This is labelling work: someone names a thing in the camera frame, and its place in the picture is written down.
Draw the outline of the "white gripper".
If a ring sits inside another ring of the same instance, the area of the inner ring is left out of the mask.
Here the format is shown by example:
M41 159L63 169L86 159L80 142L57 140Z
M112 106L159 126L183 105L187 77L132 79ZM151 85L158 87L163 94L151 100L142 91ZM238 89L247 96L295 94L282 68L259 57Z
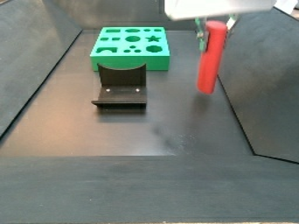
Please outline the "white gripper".
M195 18L199 49L204 53L208 41L206 30L208 17L231 14L227 22L228 30L231 30L239 20L238 14L267 11L275 3L276 0L164 0L164 13L171 20Z

